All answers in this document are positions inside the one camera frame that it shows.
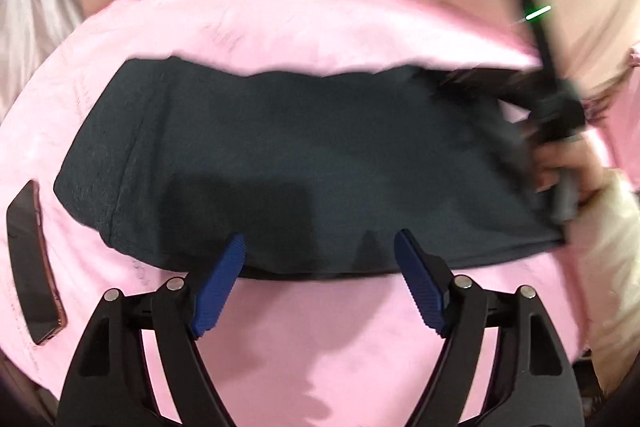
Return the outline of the cream sleeve forearm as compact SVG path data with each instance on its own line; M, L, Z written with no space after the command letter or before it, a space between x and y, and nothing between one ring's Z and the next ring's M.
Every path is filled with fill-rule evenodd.
M639 203L625 173L605 170L603 186L570 222L568 237L594 371L610 395L639 354Z

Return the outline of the right hand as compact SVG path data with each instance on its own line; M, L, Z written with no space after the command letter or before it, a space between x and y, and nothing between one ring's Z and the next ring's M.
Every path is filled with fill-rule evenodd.
M582 134L565 141L534 145L530 153L538 192L558 184L562 171L572 175L579 205L585 205L604 187L606 169L591 142Z

